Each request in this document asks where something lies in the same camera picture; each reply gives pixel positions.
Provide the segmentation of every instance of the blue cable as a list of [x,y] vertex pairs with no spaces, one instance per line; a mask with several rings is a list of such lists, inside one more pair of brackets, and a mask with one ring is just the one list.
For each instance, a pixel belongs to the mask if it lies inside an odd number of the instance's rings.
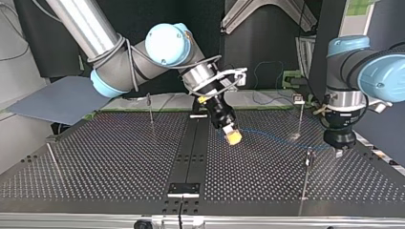
[[266,132],[262,132],[262,131],[258,131],[258,130],[252,130],[252,129],[240,129],[242,132],[246,132],[246,133],[253,133],[256,135],[263,135],[265,137],[271,138],[281,144],[284,145],[292,145],[295,146],[297,148],[301,148],[301,149],[307,149],[307,148],[312,148],[313,150],[327,150],[330,148],[329,145],[318,145],[318,146],[309,146],[309,145],[305,145],[305,144],[300,144],[300,143],[294,143],[294,142],[289,142],[285,139],[282,139],[278,136],[272,135],[270,133],[266,133]]

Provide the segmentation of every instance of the yellow foam object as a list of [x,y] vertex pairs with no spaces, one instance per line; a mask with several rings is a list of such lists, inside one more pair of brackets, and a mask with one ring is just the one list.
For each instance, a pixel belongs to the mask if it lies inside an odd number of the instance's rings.
[[199,97],[199,103],[204,103],[206,100],[208,100],[207,97],[204,96]]
[[236,131],[233,131],[233,132],[227,134],[226,140],[229,143],[229,145],[236,145],[239,142],[241,142],[242,135],[238,130],[236,130]]

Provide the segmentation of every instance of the wire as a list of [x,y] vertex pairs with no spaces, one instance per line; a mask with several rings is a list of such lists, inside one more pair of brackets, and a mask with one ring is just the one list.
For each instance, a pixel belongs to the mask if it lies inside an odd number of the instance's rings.
[[370,106],[370,99],[366,94],[363,94],[364,98],[366,99],[366,106],[364,107],[364,111],[361,113],[361,115],[357,118],[357,120],[355,120],[353,123],[349,124],[348,126],[342,127],[342,128],[331,128],[329,126],[326,126],[325,123],[323,123],[323,121],[321,120],[321,124],[323,127],[325,127],[326,129],[330,130],[330,131],[344,131],[349,129],[350,127],[354,126],[355,124],[357,124],[358,122],[360,122],[360,120],[364,117],[364,115],[366,115],[366,112],[369,110],[369,106]]
[[[299,20],[299,22],[298,22],[298,52],[299,52],[299,53],[298,53],[298,56],[300,56],[301,65],[304,65],[303,56],[302,56],[302,54],[301,54],[302,47],[301,47],[300,38],[301,38],[301,24],[302,24],[302,22],[303,22],[303,16],[304,16],[304,12],[305,12],[305,6],[306,6],[306,4],[305,4],[305,2],[304,2],[304,3],[303,3],[303,7],[301,8],[300,20]],[[309,78],[306,76],[305,71],[303,71],[303,75],[304,75],[304,78],[307,80],[307,83],[308,83],[308,87],[309,87],[310,92],[312,93],[313,96],[315,96],[315,93],[313,92],[313,89],[312,89],[311,85],[309,84]]]
[[393,44],[393,45],[389,48],[389,50],[393,50],[393,49],[395,49],[396,47],[403,46],[403,45],[405,45],[405,41],[398,42],[398,43],[396,43],[396,44]]
[[268,102],[260,102],[260,101],[256,100],[255,93],[256,93],[256,91],[254,91],[254,92],[253,92],[253,95],[252,95],[253,102],[255,102],[255,103],[259,104],[259,105],[268,105],[268,104],[270,104],[270,103],[272,103],[272,102],[274,102],[274,101],[276,101],[276,100],[284,99],[285,101],[287,101],[288,103],[290,103],[292,106],[295,106],[295,104],[294,104],[293,102],[291,102],[290,100],[288,100],[288,99],[285,98],[285,97],[275,97],[275,98],[272,98],[272,99],[271,99],[270,101],[268,101]]
[[[4,7],[4,8],[6,8],[6,9],[8,9],[9,11],[12,12],[12,14],[14,14],[14,16],[15,16],[16,18],[18,18],[18,13],[17,13],[17,11],[15,11],[15,9],[14,9],[13,7],[7,5],[7,4],[4,3],[4,2],[0,2],[0,7]],[[14,24],[10,21],[9,17],[3,12],[3,10],[0,9],[0,11],[1,11],[1,13],[4,15],[4,17],[6,17],[6,20],[10,23],[10,25],[11,25],[12,28],[15,30],[15,32],[16,32],[23,40],[26,40],[24,33],[21,32],[21,31],[19,31],[19,30],[14,26]]]
[[5,121],[5,120],[7,120],[7,119],[9,119],[9,118],[11,118],[11,117],[14,117],[14,116],[16,116],[16,115],[17,115],[17,114],[10,114],[9,116],[6,116],[6,117],[0,119],[0,122]]
[[310,145],[305,145],[305,144],[301,144],[301,143],[295,143],[295,142],[290,142],[286,139],[280,138],[278,136],[275,136],[273,134],[267,133],[267,132],[262,132],[262,131],[258,131],[258,130],[254,130],[254,129],[240,129],[240,131],[245,132],[245,133],[253,133],[256,135],[263,135],[265,137],[268,137],[270,139],[273,139],[281,144],[284,145],[291,145],[291,146],[295,146],[297,148],[301,148],[301,149],[307,149],[307,148],[312,148],[314,150],[326,150],[329,149],[330,146],[329,145],[317,145],[317,146],[310,146]]
[[[7,8],[8,10],[10,10],[10,11],[15,15],[15,17],[18,18],[17,12],[16,12],[11,6],[9,6],[9,5],[7,5],[7,4],[5,4],[5,3],[3,3],[3,2],[0,2],[0,7],[5,7],[5,8]],[[14,31],[18,34],[18,36],[20,36],[25,42],[27,42],[26,39],[25,39],[24,33],[23,33],[23,32],[20,32],[20,31],[14,26],[14,24],[10,21],[9,17],[3,12],[3,10],[0,9],[0,11],[1,11],[1,13],[6,17],[6,20],[10,23],[10,25],[13,27]],[[8,61],[8,60],[17,59],[17,58],[19,58],[19,57],[25,55],[25,54],[28,52],[29,49],[30,49],[30,45],[27,43],[27,47],[26,47],[26,49],[25,49],[23,52],[21,52],[20,54],[18,54],[18,55],[16,55],[16,56],[11,56],[11,57],[2,58],[2,59],[0,59],[0,61]]]
[[284,96],[284,97],[289,97],[289,95],[285,95],[285,94],[281,94],[278,88],[278,82],[280,80],[280,78],[284,75],[284,63],[281,61],[262,61],[260,62],[258,65],[256,65],[256,68],[254,68],[253,74],[254,77],[256,78],[256,84],[254,85],[254,90],[257,89],[257,86],[259,85],[259,77],[257,76],[257,70],[259,69],[260,66],[262,66],[263,64],[274,64],[274,63],[279,63],[281,66],[281,70],[279,75],[276,78],[276,91],[277,94]]
[[41,6],[41,4],[39,4],[36,0],[32,0],[32,1],[33,1],[33,3],[34,3],[42,12],[44,12],[45,14],[47,14],[47,15],[48,15],[49,17],[51,17],[53,20],[62,23],[62,21],[61,21],[59,18],[57,18],[56,16],[53,16],[52,14],[50,14],[50,13],[49,13],[47,10],[45,10],[45,9]]
[[0,59],[0,61],[7,61],[7,60],[17,59],[17,58],[19,58],[19,57],[25,55],[25,54],[28,52],[29,49],[30,49],[30,46],[27,45],[26,49],[25,49],[22,53],[20,53],[20,54],[18,54],[18,55],[16,55],[16,56],[12,56],[12,57],[7,57],[7,58],[4,58],[4,59]]
[[193,91],[193,89],[192,89],[190,86],[188,86],[185,82],[184,82],[184,87],[185,87],[185,89],[187,89],[190,93],[195,94],[196,96],[203,96],[203,97],[210,98],[210,97],[214,97],[214,96],[217,96],[218,94],[222,94],[222,93],[228,91],[230,88],[232,88],[232,87],[234,87],[235,85],[237,85],[238,82],[239,82],[242,78],[243,78],[243,76],[242,76],[242,75],[239,75],[238,78],[235,80],[235,82],[229,84],[228,86],[224,87],[223,89],[219,90],[218,92],[216,92],[216,93],[214,93],[214,94],[200,94],[200,93],[198,93],[198,92],[196,92],[196,91]]
[[141,52],[140,50],[138,50],[137,48],[135,48],[134,46],[131,47],[131,49],[133,51],[135,51],[138,55],[142,56],[143,58],[145,58],[147,61],[149,61],[150,63],[157,65],[159,67],[165,68],[165,69],[172,69],[172,70],[183,70],[183,69],[189,69],[189,68],[194,68],[198,65],[201,65],[203,63],[207,63],[207,62],[211,62],[211,61],[218,61],[219,59],[221,59],[221,55],[215,55],[212,57],[209,57],[207,59],[204,59],[202,61],[199,61],[197,63],[194,64],[189,64],[189,65],[181,65],[181,66],[165,66],[165,65],[161,65],[157,62],[155,62],[153,59],[151,59],[149,56],[145,55],[143,52]]
[[257,92],[256,92],[256,91],[253,91],[252,99],[253,99],[253,101],[254,101],[255,103],[257,103],[257,104],[259,104],[259,105],[268,105],[268,104],[274,102],[275,100],[284,99],[285,101],[287,101],[288,103],[290,103],[290,104],[292,104],[292,105],[294,106],[294,104],[293,104],[291,101],[289,101],[288,99],[286,99],[286,97],[289,97],[289,96],[288,96],[288,95],[285,95],[285,94],[281,94],[280,91],[279,91],[279,89],[278,89],[278,87],[277,87],[278,82],[279,82],[279,79],[280,79],[281,76],[283,76],[283,74],[284,74],[284,63],[281,62],[281,61],[262,61],[262,62],[260,62],[260,63],[256,66],[256,68],[255,68],[254,71],[253,71],[253,74],[254,74],[254,76],[255,76],[255,78],[256,78],[256,84],[255,84],[255,86],[254,86],[254,90],[256,90],[257,86],[259,85],[259,77],[257,76],[257,70],[259,69],[259,67],[260,67],[261,65],[263,65],[263,64],[273,64],[273,63],[280,63],[280,65],[281,65],[281,71],[280,71],[279,75],[278,75],[277,78],[276,78],[276,90],[277,90],[277,94],[281,95],[282,97],[275,97],[275,98],[272,98],[272,99],[271,99],[270,101],[268,101],[268,102],[260,102],[260,101],[258,101],[258,100],[256,99],[256,96],[255,96],[255,94],[256,94]]

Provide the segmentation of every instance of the metal table surface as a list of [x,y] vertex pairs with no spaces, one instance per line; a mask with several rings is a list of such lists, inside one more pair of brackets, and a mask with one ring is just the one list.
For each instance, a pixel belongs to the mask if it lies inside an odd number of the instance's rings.
[[[208,118],[154,116],[98,114],[22,158],[0,176],[0,213],[405,218],[405,177],[360,143],[335,158],[310,112],[294,139],[298,111],[239,111],[236,146]],[[169,198],[171,183],[200,196]]]

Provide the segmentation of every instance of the robotic arm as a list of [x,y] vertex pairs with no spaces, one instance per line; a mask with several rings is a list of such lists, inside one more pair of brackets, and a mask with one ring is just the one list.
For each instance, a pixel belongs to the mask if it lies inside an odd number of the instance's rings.
[[114,31],[96,0],[47,2],[94,64],[91,79],[100,94],[116,97],[176,69],[187,90],[208,110],[214,127],[223,129],[229,144],[241,141],[224,92],[244,84],[246,69],[219,72],[215,62],[220,56],[206,59],[184,24],[156,25],[144,41],[132,47]]
[[374,103],[405,100],[405,51],[370,49],[367,36],[331,40],[328,54],[324,140],[337,150],[356,142],[352,130]]

